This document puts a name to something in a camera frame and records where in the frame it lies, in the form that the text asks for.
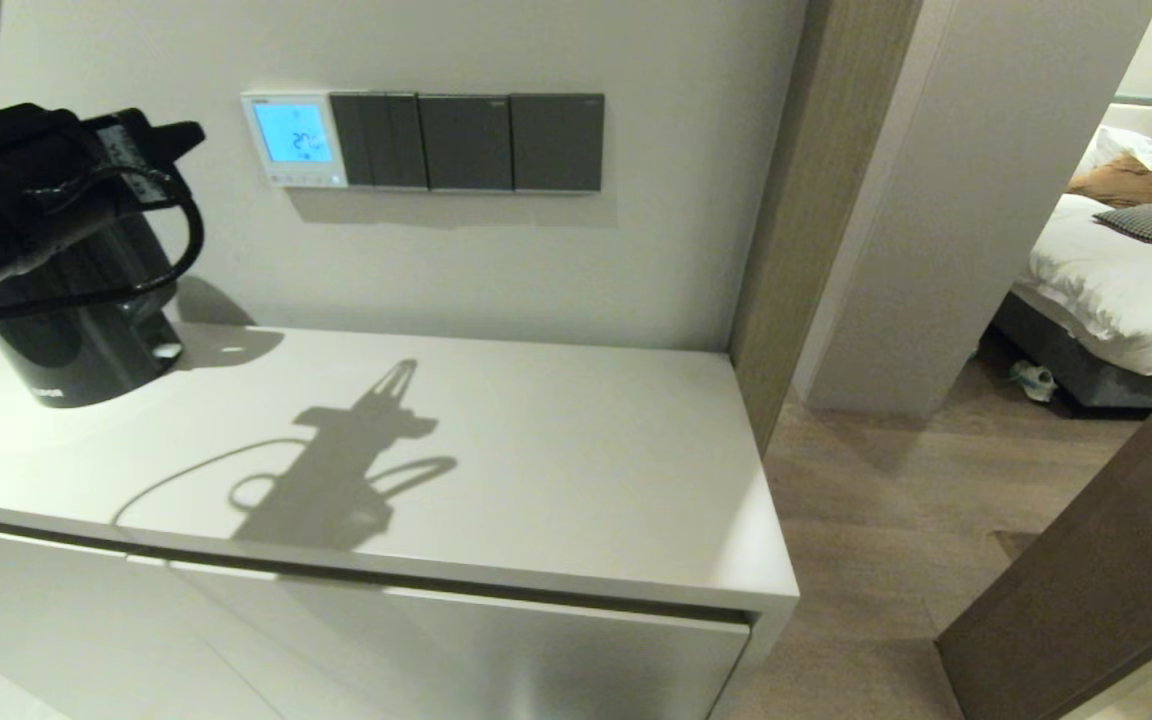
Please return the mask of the white cabinet body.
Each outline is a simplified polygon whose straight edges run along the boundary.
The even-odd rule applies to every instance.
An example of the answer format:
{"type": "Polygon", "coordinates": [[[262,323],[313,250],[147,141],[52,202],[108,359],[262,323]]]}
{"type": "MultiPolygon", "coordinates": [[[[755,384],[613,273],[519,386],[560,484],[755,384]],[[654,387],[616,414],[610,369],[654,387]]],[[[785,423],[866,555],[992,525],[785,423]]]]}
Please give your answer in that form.
{"type": "Polygon", "coordinates": [[[168,374],[26,397],[0,354],[0,533],[151,559],[750,626],[799,600],[730,361],[180,323],[168,374]]]}

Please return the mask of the black electric kettle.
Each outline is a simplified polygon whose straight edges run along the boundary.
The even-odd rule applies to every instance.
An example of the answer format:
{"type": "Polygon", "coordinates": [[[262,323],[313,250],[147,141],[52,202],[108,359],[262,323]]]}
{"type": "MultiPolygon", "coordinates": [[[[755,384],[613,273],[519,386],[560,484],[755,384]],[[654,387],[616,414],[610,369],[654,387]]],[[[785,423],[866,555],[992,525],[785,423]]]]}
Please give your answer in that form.
{"type": "MultiPolygon", "coordinates": [[[[147,220],[127,217],[31,273],[6,279],[0,306],[141,283],[170,265],[147,220]]],[[[100,404],[156,381],[177,364],[183,342],[164,313],[175,291],[169,285],[118,304],[5,320],[0,351],[41,406],[100,404]]]]}

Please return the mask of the white wall thermostat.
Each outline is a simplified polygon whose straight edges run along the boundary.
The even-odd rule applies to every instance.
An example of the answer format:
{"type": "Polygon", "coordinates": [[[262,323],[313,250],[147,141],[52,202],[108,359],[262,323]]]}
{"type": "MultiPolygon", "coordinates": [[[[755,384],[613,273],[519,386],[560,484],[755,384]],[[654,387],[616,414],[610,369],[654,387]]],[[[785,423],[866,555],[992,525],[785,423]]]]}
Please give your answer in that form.
{"type": "Polygon", "coordinates": [[[244,92],[238,101],[271,185],[293,190],[348,185],[328,94],[244,92]]]}

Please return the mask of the bed with white duvet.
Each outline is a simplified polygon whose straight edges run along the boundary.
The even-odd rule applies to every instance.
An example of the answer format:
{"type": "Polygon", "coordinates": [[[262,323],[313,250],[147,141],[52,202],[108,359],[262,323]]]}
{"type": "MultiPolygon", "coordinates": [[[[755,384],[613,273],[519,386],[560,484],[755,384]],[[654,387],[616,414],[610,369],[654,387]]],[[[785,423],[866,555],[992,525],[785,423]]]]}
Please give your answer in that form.
{"type": "Polygon", "coordinates": [[[1011,282],[992,327],[1046,366],[1056,395],[1083,409],[1152,409],[1152,245],[1093,215],[1102,202],[1064,194],[1011,282]]]}

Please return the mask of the wooden door frame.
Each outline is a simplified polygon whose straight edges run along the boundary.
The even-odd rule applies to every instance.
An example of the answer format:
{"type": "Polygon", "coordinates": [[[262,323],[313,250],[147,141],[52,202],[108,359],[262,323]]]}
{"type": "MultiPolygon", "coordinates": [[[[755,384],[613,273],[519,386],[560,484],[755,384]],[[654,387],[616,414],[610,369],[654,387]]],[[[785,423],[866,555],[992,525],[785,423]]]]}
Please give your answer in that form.
{"type": "Polygon", "coordinates": [[[728,342],[771,445],[925,0],[806,0],[728,342]]]}

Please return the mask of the dark grey square panel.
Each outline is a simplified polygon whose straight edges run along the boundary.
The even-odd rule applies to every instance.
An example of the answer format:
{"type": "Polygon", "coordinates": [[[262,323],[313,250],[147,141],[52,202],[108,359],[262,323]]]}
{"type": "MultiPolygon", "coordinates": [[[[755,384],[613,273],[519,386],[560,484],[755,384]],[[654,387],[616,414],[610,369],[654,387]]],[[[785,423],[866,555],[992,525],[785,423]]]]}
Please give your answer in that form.
{"type": "Polygon", "coordinates": [[[602,191],[604,94],[511,94],[513,190],[602,191]]]}
{"type": "Polygon", "coordinates": [[[511,192],[511,115],[506,94],[419,94],[433,191],[511,192]]]}

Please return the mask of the brown wooden door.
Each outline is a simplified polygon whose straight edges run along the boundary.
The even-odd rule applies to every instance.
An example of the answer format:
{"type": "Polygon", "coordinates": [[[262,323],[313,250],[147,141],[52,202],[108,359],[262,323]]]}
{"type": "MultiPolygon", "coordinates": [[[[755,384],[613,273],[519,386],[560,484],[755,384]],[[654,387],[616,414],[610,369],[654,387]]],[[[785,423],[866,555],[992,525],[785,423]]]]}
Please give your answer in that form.
{"type": "Polygon", "coordinates": [[[1152,414],[935,647],[964,720],[1064,720],[1152,661],[1152,414]]]}

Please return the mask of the grey triple rocker wall switch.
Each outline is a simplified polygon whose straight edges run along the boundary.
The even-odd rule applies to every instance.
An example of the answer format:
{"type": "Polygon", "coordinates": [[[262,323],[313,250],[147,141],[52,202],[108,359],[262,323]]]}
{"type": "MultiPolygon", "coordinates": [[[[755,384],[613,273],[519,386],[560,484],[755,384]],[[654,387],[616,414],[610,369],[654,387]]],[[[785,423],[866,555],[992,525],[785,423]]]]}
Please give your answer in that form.
{"type": "Polygon", "coordinates": [[[348,185],[429,191],[417,94],[328,94],[348,185]]]}

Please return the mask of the brown cushion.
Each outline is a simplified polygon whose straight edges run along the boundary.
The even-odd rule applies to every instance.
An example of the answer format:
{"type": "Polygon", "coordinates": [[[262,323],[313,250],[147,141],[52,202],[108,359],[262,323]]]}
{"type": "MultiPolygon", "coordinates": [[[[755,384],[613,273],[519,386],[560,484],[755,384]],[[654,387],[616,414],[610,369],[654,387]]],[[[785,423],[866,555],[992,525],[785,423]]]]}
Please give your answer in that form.
{"type": "Polygon", "coordinates": [[[1101,167],[1071,179],[1066,194],[1102,202],[1111,209],[1152,204],[1152,170],[1137,156],[1123,152],[1101,167]]]}

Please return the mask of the light shoe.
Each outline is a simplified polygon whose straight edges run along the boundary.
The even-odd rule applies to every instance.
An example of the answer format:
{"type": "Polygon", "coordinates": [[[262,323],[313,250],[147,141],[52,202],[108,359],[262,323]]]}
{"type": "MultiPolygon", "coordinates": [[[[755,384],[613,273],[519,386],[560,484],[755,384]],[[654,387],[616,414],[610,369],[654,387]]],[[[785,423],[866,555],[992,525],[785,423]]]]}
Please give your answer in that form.
{"type": "Polygon", "coordinates": [[[1037,366],[1029,361],[1015,361],[1007,370],[1007,378],[1021,388],[1028,400],[1036,402],[1036,404],[1049,404],[1059,388],[1049,369],[1037,366]]]}

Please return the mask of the small white pillow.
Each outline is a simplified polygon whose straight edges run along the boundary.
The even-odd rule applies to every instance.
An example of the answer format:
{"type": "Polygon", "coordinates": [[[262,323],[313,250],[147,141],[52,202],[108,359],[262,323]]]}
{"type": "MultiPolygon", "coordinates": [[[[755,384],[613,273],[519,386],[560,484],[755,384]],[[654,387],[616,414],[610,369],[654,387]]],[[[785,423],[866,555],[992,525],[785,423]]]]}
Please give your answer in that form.
{"type": "Polygon", "coordinates": [[[1135,132],[1134,129],[1100,126],[1087,142],[1073,177],[1085,176],[1123,154],[1134,156],[1144,167],[1152,170],[1152,137],[1135,132]]]}

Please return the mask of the wide white cabinet door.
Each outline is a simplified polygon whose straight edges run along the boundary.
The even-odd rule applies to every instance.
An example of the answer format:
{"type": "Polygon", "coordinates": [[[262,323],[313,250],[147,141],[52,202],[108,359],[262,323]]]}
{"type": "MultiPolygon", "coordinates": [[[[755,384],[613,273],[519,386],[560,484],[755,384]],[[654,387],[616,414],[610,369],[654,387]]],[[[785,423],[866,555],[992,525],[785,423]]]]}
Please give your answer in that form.
{"type": "Polygon", "coordinates": [[[707,720],[738,619],[132,555],[279,720],[707,720]]]}

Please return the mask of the narrow white cabinet door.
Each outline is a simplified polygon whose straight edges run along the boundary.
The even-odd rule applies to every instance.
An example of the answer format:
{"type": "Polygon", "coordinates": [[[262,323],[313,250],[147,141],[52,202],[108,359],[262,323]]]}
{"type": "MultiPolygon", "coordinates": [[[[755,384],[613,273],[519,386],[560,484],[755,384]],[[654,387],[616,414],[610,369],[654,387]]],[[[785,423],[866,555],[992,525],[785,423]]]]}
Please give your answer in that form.
{"type": "Polygon", "coordinates": [[[0,533],[0,673],[70,720],[282,720],[124,553],[0,533]]]}

